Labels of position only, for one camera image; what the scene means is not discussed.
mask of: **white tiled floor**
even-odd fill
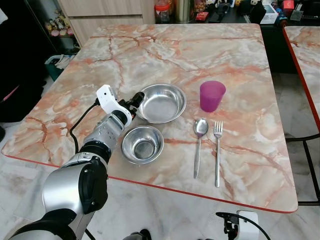
[[[272,77],[285,133],[294,137],[318,133],[298,76],[274,74]],[[0,148],[13,134],[17,123],[1,123],[1,126],[7,136]],[[320,140],[309,141],[308,145],[319,179]],[[299,200],[315,200],[302,144],[289,143],[288,150]],[[7,239],[20,226],[42,217],[42,186],[54,169],[0,156],[0,239]],[[142,228],[150,229],[154,240],[224,240],[228,237],[223,233],[223,220],[215,213],[252,210],[113,179],[108,180],[108,195],[106,205],[88,226],[97,240],[121,240]],[[300,206],[292,214],[256,212],[259,224],[272,240],[319,239],[319,206]]]

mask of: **cable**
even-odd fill
[[[87,113],[95,106],[100,105],[99,100],[96,99],[95,102],[84,112],[84,114],[82,114],[82,116],[79,118],[79,120],[71,127],[69,133],[70,136],[73,138],[74,141],[74,149],[75,149],[75,154],[77,154],[79,152],[79,145],[78,145],[78,140],[76,138],[76,136],[73,134],[73,130],[75,129],[76,126],[78,126],[78,124],[82,121],[82,119],[87,115]]]
[[[265,230],[260,227],[258,224],[256,224],[254,221],[250,220],[249,218],[245,217],[245,216],[241,216],[241,215],[238,215],[238,214],[234,214],[234,213],[229,213],[229,212],[216,212],[215,213],[218,217],[221,217],[221,218],[225,218],[226,216],[231,216],[231,217],[237,217],[239,219],[243,219],[245,221],[248,221],[249,223],[255,225],[263,234],[264,236],[266,237],[266,239],[268,240],[271,240],[270,237],[268,236],[268,234],[265,232]]]
[[[91,240],[96,240],[95,237],[91,234],[91,232],[88,230],[88,228],[85,229],[84,231],[86,235],[91,239]]]

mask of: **small metal bowl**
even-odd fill
[[[122,152],[130,163],[148,164],[160,155],[164,144],[164,137],[158,129],[141,125],[124,136]]]
[[[179,117],[187,105],[185,93],[177,86],[158,83],[140,90],[144,99],[137,115],[151,124],[168,123]]]

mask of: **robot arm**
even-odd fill
[[[20,228],[10,240],[80,240],[95,211],[106,203],[109,158],[144,94],[138,92],[129,101],[117,102],[109,85],[96,93],[107,115],[84,139],[80,151],[46,179],[43,218]]]

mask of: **red container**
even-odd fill
[[[156,24],[168,24],[170,21],[169,11],[170,4],[168,0],[158,0],[154,6],[155,10],[155,23]]]

